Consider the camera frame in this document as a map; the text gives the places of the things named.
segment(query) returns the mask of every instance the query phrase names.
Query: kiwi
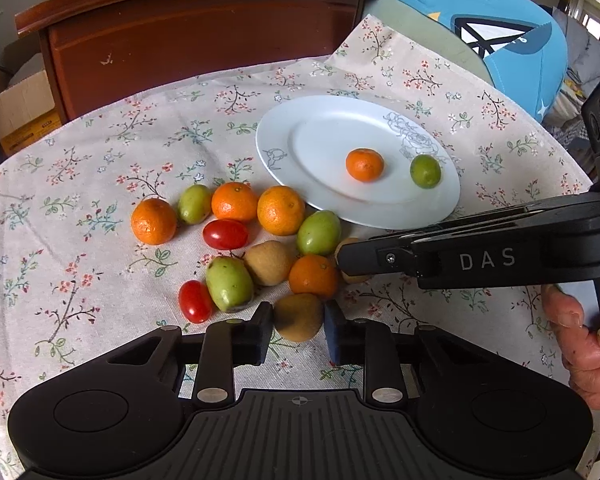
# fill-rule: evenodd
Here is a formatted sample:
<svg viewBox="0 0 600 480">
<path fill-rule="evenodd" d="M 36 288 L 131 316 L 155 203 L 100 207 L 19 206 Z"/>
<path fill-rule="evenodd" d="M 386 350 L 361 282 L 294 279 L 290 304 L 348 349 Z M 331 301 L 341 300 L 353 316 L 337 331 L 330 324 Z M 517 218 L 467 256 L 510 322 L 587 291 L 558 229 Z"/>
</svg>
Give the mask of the kiwi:
<svg viewBox="0 0 600 480">
<path fill-rule="evenodd" d="M 284 282 L 289 276 L 292 263 L 286 247 L 276 240 L 250 247 L 244 253 L 243 260 L 253 281 L 264 286 Z"/>
<path fill-rule="evenodd" d="M 340 251 L 340 248 L 343 245 L 346 244 L 354 244 L 356 242 L 359 242 L 360 238 L 345 238 L 343 241 L 341 241 L 338 246 L 336 247 L 336 252 L 335 252 L 335 256 L 336 258 L 338 257 L 338 252 Z M 368 280 L 369 278 L 371 278 L 371 276 L 347 276 L 344 272 L 340 271 L 340 273 L 342 274 L 342 279 L 348 283 L 349 285 L 352 285 L 353 283 L 362 283 L 362 282 L 366 282 L 366 280 Z"/>
<path fill-rule="evenodd" d="M 314 337 L 324 319 L 322 302 L 313 294 L 290 294 L 273 306 L 273 324 L 278 333 L 295 343 Z"/>
</svg>

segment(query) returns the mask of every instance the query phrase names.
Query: window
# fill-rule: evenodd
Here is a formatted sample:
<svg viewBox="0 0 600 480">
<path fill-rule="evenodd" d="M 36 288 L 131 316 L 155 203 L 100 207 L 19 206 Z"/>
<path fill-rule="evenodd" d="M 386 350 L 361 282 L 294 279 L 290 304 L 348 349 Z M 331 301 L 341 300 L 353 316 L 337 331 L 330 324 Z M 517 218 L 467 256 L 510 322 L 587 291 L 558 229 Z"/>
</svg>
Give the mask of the window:
<svg viewBox="0 0 600 480">
<path fill-rule="evenodd" d="M 600 40 L 600 0 L 578 0 L 571 15 Z"/>
</svg>

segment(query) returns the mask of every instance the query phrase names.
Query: blue fabric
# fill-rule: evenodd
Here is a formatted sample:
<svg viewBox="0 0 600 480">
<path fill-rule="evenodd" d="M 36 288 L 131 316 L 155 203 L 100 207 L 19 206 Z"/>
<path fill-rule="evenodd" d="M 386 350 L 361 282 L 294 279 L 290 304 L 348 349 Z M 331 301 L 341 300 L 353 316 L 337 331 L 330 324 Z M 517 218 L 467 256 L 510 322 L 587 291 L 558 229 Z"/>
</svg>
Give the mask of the blue fabric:
<svg viewBox="0 0 600 480">
<path fill-rule="evenodd" d="M 567 70 L 567 43 L 555 20 L 530 0 L 400 0 L 456 33 L 459 22 L 495 20 L 530 28 L 485 57 L 494 85 L 541 121 Z"/>
</svg>

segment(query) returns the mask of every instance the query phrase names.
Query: ribbed black surface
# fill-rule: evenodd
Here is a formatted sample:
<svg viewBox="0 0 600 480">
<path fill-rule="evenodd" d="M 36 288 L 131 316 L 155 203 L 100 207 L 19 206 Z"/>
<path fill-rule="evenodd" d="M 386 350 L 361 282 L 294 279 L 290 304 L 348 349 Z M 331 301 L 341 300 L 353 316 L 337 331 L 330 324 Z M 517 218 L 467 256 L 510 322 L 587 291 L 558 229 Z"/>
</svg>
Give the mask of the ribbed black surface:
<svg viewBox="0 0 600 480">
<path fill-rule="evenodd" d="M 35 473 L 27 480 L 45 477 Z M 485 480 L 449 466 L 399 413 L 352 391 L 247 390 L 237 405 L 193 418 L 182 439 L 120 480 Z M 562 472 L 552 480 L 577 480 Z"/>
</svg>

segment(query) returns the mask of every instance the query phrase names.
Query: hand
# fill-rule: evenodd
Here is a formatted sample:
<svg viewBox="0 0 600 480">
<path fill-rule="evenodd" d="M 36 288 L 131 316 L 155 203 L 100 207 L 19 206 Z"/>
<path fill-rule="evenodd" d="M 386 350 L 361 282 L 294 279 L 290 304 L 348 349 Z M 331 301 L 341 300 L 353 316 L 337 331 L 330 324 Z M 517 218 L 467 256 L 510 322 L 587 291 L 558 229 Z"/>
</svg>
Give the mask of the hand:
<svg viewBox="0 0 600 480">
<path fill-rule="evenodd" d="M 542 287 L 542 307 L 562 350 L 562 364 L 571 373 L 570 386 L 592 410 L 600 410 L 600 330 L 583 326 L 581 304 L 555 285 Z"/>
</svg>

